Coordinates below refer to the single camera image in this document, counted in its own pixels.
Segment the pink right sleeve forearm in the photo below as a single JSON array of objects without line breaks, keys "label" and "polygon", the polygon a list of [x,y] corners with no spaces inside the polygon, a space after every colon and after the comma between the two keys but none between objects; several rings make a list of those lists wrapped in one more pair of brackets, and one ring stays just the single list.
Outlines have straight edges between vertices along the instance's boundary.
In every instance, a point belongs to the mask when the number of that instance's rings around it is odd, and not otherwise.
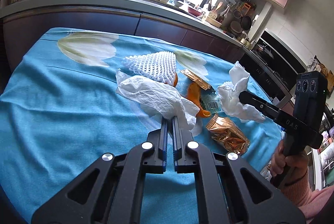
[{"label": "pink right sleeve forearm", "polygon": [[312,191],[307,171],[301,179],[287,184],[281,192],[302,211],[306,223],[311,223],[332,196],[333,186]]}]

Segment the right hand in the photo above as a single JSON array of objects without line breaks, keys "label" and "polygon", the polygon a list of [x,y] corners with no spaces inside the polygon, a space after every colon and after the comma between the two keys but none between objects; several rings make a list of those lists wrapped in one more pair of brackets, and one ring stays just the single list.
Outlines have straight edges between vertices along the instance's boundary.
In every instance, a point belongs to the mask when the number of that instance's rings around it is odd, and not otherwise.
[{"label": "right hand", "polygon": [[284,141],[281,140],[277,145],[271,159],[270,174],[275,177],[282,174],[285,166],[289,166],[292,170],[286,176],[286,184],[292,184],[302,179],[308,171],[309,158],[305,151],[301,151],[297,155],[284,156]]}]

